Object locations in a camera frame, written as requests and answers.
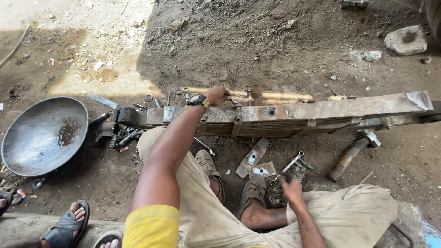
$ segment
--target hammer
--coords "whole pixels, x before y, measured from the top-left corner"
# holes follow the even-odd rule
[[[346,170],[351,161],[369,144],[374,148],[381,145],[381,142],[378,140],[377,136],[368,129],[358,130],[358,134],[361,135],[361,138],[355,141],[354,144],[348,150],[346,150],[338,163],[336,163],[334,167],[332,167],[332,169],[326,174],[326,177],[332,182],[336,183],[337,180],[341,178],[341,174],[343,174],[344,170]]]

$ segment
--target beige trousers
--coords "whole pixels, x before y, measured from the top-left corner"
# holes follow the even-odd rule
[[[158,127],[141,136],[138,151],[143,161],[164,131],[165,127]],[[302,247],[299,225],[289,207],[288,226],[265,234],[251,231],[219,202],[208,176],[190,152],[176,178],[180,189],[179,232],[185,247]],[[330,248],[371,248],[396,219],[396,205],[390,194],[369,184],[337,192],[305,192],[303,197]]]

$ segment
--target beige sandal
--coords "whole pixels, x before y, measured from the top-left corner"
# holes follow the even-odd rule
[[[239,221],[245,208],[251,204],[251,198],[258,199],[260,204],[262,204],[262,206],[266,208],[265,201],[263,200],[263,197],[265,196],[265,187],[266,184],[265,184],[265,179],[263,179],[263,177],[255,177],[247,182],[245,188],[243,188],[242,191],[242,198],[240,199],[239,207],[234,212],[234,216]]]
[[[216,167],[214,166],[214,161],[211,158],[210,154],[206,150],[200,150],[198,151],[198,153],[196,153],[195,158],[196,161],[201,165],[202,170],[204,170],[207,176],[213,176],[218,178],[220,182],[219,187],[222,189],[222,191],[219,191],[216,194],[216,196],[218,196],[220,192],[222,192],[222,205],[224,205],[225,204],[224,183],[222,182],[221,173],[216,170]]]

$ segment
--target sandal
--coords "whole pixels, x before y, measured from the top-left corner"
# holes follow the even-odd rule
[[[225,190],[224,190],[224,183],[222,182],[221,173],[216,170],[216,167],[214,166],[214,161],[211,158],[210,154],[206,150],[200,150],[198,153],[196,153],[196,161],[201,165],[202,170],[204,170],[205,174],[207,176],[213,176],[217,177],[217,179],[220,182],[219,187],[222,189],[222,191],[219,191],[216,196],[222,192],[222,205],[225,204]]]
[[[265,184],[265,179],[263,179],[263,177],[258,176],[253,179],[250,179],[247,182],[245,188],[242,191],[242,198],[240,199],[239,207],[234,212],[234,216],[239,221],[245,208],[251,204],[251,198],[258,199],[260,204],[262,204],[262,206],[266,208],[265,201],[263,200],[263,197],[265,196],[265,187],[266,184]]]
[[[7,192],[7,191],[0,192],[0,199],[5,199],[6,200],[6,206],[0,207],[0,217],[4,213],[6,213],[6,210],[11,206],[13,198],[14,198],[14,196],[10,192]]]
[[[87,222],[89,221],[90,209],[87,202],[78,201],[79,207],[83,207],[86,214],[84,220],[75,221],[75,214],[69,209],[51,231],[43,238],[51,247],[57,248],[73,248],[80,241],[81,237],[86,233]],[[80,230],[78,235],[73,239],[72,234],[75,230]]]
[[[118,248],[121,248],[123,246],[123,236],[118,231],[108,231],[104,233],[98,241],[95,243],[93,248],[100,248],[102,244],[111,243],[113,240],[118,240]]]

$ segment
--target wristwatch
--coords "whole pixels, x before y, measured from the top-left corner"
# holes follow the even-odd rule
[[[193,106],[193,105],[199,105],[202,104],[204,105],[205,109],[208,109],[208,107],[210,106],[210,102],[208,102],[208,98],[206,96],[204,96],[203,94],[197,94],[194,96],[191,96],[190,98],[187,98],[187,106]]]

